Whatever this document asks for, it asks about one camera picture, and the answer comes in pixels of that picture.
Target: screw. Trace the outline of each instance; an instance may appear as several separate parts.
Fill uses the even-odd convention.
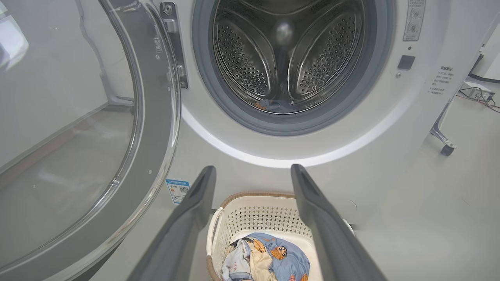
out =
[[[163,4],[163,11],[165,11],[165,14],[171,15],[172,14],[172,6],[170,4]]]

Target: washing machine door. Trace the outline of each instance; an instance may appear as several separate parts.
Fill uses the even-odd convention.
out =
[[[180,120],[149,0],[0,1],[0,280],[102,262],[157,195]]]

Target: instruction label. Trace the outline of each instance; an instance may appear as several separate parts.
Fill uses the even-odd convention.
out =
[[[453,74],[453,67],[441,66],[430,84],[427,93],[442,95],[449,87],[453,76],[455,76],[455,74]]]
[[[172,201],[174,204],[178,205],[182,202],[186,194],[189,191],[189,182],[182,180],[165,179],[166,186],[170,195],[172,196]]]
[[[408,0],[408,13],[406,14],[403,41],[419,40],[425,8],[426,0]]]

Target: perforated basket wall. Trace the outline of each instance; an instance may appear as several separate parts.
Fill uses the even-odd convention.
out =
[[[211,255],[212,264],[210,262],[207,264],[208,271],[211,272],[210,275],[214,280],[217,280],[213,276],[214,272],[220,280],[222,264],[229,253],[229,244],[235,240],[234,237],[238,233],[243,231],[281,231],[301,235],[304,238],[313,238],[311,230],[299,217],[293,195],[281,195],[245,196],[235,194],[222,204],[224,209],[215,230],[215,247]]]

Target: metal stand leg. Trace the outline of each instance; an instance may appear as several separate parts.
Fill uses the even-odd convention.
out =
[[[434,125],[432,126],[432,128],[430,129],[430,133],[435,136],[436,138],[438,138],[440,141],[442,141],[445,145],[444,147],[441,149],[441,154],[442,155],[445,155],[445,156],[449,156],[450,154],[452,154],[453,150],[455,150],[457,148],[457,146],[452,143],[439,129],[439,125],[441,123],[441,119],[443,118],[443,116],[445,115],[446,113],[446,110],[448,110],[448,107],[450,106],[450,104],[452,103],[452,100],[453,98],[455,97],[455,95],[453,95],[449,100],[448,100],[448,103],[446,103],[446,105],[444,106],[444,109],[441,111],[441,114],[439,115],[439,117],[437,118],[436,122],[434,122]]]

